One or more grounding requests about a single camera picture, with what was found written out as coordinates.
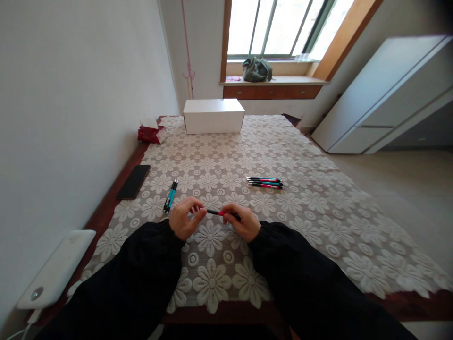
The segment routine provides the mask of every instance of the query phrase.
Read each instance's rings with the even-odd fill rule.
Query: black smartphone
[[[126,179],[123,187],[118,193],[117,200],[121,199],[135,199],[138,191],[145,181],[146,174],[150,170],[149,165],[137,165],[132,169],[131,174]]]

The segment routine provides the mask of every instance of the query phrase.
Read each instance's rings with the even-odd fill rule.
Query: person's right hand
[[[189,212],[196,213],[192,220],[187,217]],[[178,239],[186,241],[195,232],[206,212],[203,202],[195,197],[188,197],[171,211],[168,221],[170,228]]]
[[[261,223],[257,220],[255,215],[249,208],[244,208],[237,203],[230,203],[225,205],[222,210],[223,224],[231,223],[237,234],[247,243],[252,242],[260,232]],[[241,218],[238,221],[233,215],[237,214]]]

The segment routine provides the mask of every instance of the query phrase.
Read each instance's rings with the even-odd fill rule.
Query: tiled floor
[[[453,153],[384,151],[328,157],[453,277]],[[420,340],[453,337],[453,322],[404,325]]]

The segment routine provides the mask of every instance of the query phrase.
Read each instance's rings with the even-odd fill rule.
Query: lace tablecloth
[[[115,208],[69,296],[118,254],[137,227],[165,218],[162,208],[174,179],[179,183],[173,207],[188,196],[214,210],[229,202],[249,207],[259,220],[297,230],[363,292],[384,299],[388,293],[416,291],[429,298],[428,292],[452,290],[446,273],[283,116],[245,116],[239,134],[187,135],[183,117],[165,117],[162,125],[167,139],[146,151],[142,164],[151,170],[137,199]],[[245,176],[278,177],[288,186],[251,187]],[[260,308],[272,299],[247,244],[216,215],[207,214],[187,240],[182,262],[169,313],[202,305],[215,313],[222,300],[250,301]]]

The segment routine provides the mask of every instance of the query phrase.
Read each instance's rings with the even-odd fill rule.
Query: white wardrobe
[[[329,153],[374,153],[453,100],[452,39],[387,39],[312,138]]]

